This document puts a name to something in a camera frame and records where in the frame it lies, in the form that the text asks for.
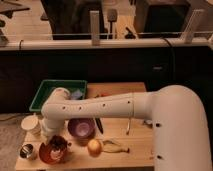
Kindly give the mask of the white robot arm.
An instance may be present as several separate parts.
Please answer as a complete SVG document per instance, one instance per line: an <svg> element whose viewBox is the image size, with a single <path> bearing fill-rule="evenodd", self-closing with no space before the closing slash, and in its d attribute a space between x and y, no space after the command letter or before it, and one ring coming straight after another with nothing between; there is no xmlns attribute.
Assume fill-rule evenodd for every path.
<svg viewBox="0 0 213 171"><path fill-rule="evenodd" d="M185 86L84 100L71 100L67 89L57 88L41 113L48 129L71 118L150 120L155 171L213 171L206 112L199 96Z"/></svg>

